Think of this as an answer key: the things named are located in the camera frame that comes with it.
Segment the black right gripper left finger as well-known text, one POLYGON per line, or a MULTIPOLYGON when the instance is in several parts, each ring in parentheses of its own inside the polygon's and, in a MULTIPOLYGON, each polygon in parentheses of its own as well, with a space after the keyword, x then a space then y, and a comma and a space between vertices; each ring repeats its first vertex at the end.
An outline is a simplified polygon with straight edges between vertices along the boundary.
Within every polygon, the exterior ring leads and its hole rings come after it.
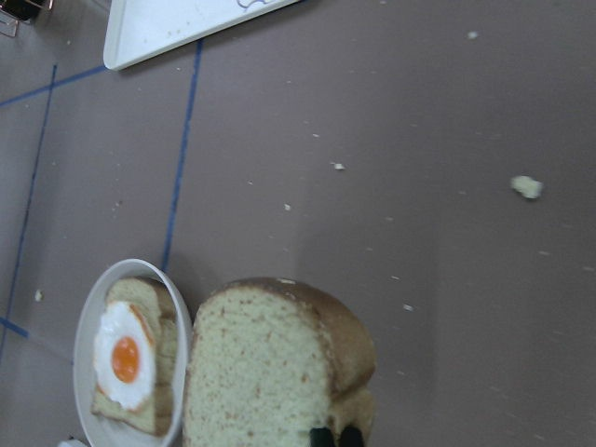
POLYGON ((316 427, 309 431, 311 447, 333 447, 333 434, 326 427, 316 427))

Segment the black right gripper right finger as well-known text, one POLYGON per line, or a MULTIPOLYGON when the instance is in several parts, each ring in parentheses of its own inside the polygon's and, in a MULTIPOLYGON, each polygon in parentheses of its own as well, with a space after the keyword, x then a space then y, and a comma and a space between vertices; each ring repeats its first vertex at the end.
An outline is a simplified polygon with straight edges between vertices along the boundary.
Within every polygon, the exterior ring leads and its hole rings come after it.
POLYGON ((359 428, 349 425, 345 427, 338 440, 339 447, 364 447, 364 438, 359 428))

